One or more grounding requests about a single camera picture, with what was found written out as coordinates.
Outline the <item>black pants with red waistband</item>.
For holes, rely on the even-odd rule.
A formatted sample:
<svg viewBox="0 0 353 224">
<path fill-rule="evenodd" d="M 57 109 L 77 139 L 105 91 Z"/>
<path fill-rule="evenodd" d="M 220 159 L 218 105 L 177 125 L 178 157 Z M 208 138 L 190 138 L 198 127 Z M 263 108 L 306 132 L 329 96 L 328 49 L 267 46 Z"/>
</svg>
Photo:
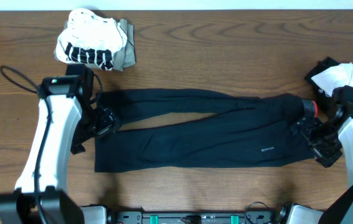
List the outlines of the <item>black pants with red waistband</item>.
<svg viewBox="0 0 353 224">
<path fill-rule="evenodd" d="M 119 90 L 104 93 L 99 104 L 112 109 L 122 124 L 169 113 L 205 118 L 97 138 L 96 172 L 281 167 L 313 157 L 294 126 L 316 117 L 317 104 L 291 94 L 247 98 L 195 89 Z"/>
</svg>

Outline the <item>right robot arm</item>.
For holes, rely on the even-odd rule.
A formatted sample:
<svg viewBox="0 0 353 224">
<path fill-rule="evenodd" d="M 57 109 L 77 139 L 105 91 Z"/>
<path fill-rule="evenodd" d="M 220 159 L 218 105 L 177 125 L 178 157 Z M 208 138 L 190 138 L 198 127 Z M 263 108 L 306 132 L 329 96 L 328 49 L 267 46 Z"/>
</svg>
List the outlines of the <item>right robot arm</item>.
<svg viewBox="0 0 353 224">
<path fill-rule="evenodd" d="M 330 167 L 345 157 L 348 189 L 325 211 L 299 205 L 285 204 L 278 223 L 353 223 L 353 87 L 334 89 L 329 119 L 302 119 L 298 131 L 306 139 L 316 161 Z"/>
</svg>

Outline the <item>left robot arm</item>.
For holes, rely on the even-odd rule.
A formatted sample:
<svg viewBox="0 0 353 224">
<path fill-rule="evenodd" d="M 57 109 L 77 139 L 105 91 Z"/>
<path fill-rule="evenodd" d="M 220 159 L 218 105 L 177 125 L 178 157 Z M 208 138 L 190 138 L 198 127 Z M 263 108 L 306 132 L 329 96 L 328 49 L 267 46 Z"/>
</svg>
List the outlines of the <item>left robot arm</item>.
<svg viewBox="0 0 353 224">
<path fill-rule="evenodd" d="M 116 132 L 121 124 L 93 94 L 99 77 L 82 63 L 67 66 L 65 75 L 34 84 L 39 120 L 31 151 L 12 193 L 0 193 L 2 223 L 111 223 L 104 205 L 78 206 L 67 194 L 71 154 L 85 151 L 83 143 Z"/>
</svg>

